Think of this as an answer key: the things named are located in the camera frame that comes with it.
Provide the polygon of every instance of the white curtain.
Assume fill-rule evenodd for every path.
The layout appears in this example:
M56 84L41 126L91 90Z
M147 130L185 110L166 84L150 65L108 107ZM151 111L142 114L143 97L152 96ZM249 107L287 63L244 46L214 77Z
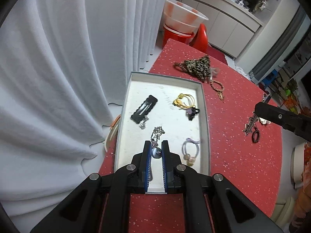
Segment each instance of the white curtain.
M29 232L86 177L164 0L18 0L0 28L0 200Z

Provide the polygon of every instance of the silver jewelry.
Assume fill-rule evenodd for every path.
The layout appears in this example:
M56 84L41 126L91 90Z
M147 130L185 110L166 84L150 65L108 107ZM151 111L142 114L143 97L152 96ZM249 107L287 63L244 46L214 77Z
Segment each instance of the silver jewelry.
M142 123L139 125L139 127L143 130L146 128L146 122L149 120L148 116L144 116Z
M164 130L162 127L155 127L151 137L150 137L150 142L151 142L151 152L152 152L152 157L153 158L161 158L162 157L162 150L158 147L158 139L160 139L160 136L162 134L165 134Z
M187 149L186 149L186 144L187 143L193 143L195 144L196 148L197 148L197 152L195 154L194 157L191 157L191 155L189 153L187 153ZM195 159L197 158L197 156L199 155L199 145L201 141L194 141L191 138L187 138L186 141L183 143L183 145L181 146L181 152L183 153L183 158L184 160L187 161L187 165L188 166L193 166Z

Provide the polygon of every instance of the metal screw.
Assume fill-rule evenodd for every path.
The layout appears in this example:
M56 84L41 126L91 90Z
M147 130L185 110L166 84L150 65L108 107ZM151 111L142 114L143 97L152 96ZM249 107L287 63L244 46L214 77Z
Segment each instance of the metal screw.
M223 179L224 177L220 173L214 175L214 180L222 181Z
M99 178L99 174L98 173L92 173L90 175L90 180L97 180Z
M178 166L176 166L176 168L178 171L185 171L186 166L185 165L178 165Z
M136 169L136 166L134 164L129 164L126 166L126 169L128 169L129 171L133 171Z

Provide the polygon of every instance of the white cabinet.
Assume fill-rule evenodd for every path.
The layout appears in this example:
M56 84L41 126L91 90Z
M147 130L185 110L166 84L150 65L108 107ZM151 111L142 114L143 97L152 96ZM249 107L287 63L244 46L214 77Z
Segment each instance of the white cabinet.
M253 32L238 23L222 49L236 58L253 35Z
M199 4L199 2L195 0L182 0L182 3L187 4L188 6L194 9L197 9L197 5Z
M206 34L209 34L219 14L219 11L203 3L199 3L199 5L197 6L197 11L207 16L208 20L205 20L203 23L206 26Z
M223 49L226 41L230 37L234 28L237 26L238 22L228 17L227 15L219 12L209 34L208 41L220 48Z

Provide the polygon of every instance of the speckled red tabletop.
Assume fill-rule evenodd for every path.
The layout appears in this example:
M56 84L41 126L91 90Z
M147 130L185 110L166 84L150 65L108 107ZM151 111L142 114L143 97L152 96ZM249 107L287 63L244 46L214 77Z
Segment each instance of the speckled red tabletop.
M175 40L168 40L150 73L182 77L198 81L177 71L174 62L197 59L205 54ZM280 183L282 163L281 128L275 124L262 126L260 141L253 144L251 136L242 132L255 104L263 92L252 82L222 62L210 57L211 66L218 67L217 81L223 83L224 103L207 83L206 96L211 139L211 175L221 173L242 191L266 215L271 216ZM110 174L114 167L115 146L99 171ZM129 232L184 232L182 195L136 195L131 197Z

